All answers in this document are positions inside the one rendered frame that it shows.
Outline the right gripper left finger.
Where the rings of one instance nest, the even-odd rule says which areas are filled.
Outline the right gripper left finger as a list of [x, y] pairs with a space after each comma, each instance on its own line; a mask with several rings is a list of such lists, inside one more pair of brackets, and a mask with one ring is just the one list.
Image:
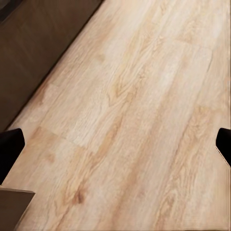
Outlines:
[[25, 147], [21, 128], [0, 133], [0, 186]]

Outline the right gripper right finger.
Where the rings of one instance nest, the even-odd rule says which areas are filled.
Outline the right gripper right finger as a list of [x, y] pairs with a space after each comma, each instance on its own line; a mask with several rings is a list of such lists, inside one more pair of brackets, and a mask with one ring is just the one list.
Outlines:
[[222, 153], [226, 161], [231, 167], [231, 130], [220, 128], [218, 131], [216, 146]]

